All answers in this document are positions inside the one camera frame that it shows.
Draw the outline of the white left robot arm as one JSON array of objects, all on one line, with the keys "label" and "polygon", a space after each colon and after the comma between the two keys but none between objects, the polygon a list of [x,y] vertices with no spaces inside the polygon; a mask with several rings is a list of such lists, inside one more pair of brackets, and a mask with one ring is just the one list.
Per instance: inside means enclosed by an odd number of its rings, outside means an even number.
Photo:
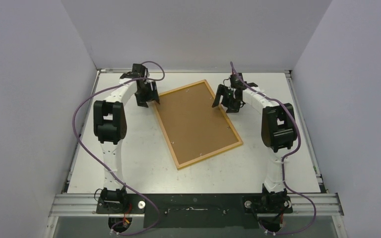
[{"label": "white left robot arm", "polygon": [[148,77],[148,68],[143,63],[135,63],[131,71],[120,76],[119,88],[93,104],[93,131],[100,143],[105,164],[101,203],[118,214],[131,207],[121,159],[122,142],[127,133],[125,105],[131,97],[135,97],[139,107],[147,108],[149,102],[160,102],[156,82]]}]

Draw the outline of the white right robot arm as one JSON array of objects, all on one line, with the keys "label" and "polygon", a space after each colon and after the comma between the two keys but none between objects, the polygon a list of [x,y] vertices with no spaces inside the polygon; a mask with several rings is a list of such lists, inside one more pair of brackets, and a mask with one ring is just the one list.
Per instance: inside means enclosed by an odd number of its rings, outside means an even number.
[{"label": "white right robot arm", "polygon": [[241,73],[233,73],[228,78],[229,85],[219,84],[212,106],[222,105],[227,113],[238,113],[249,105],[261,115],[261,139],[271,156],[267,162],[266,177],[260,205],[265,212],[272,213],[280,207],[280,199],[274,193],[285,193],[284,169],[294,141],[299,139],[295,125],[293,105],[280,103],[267,96],[255,83],[243,80]]}]

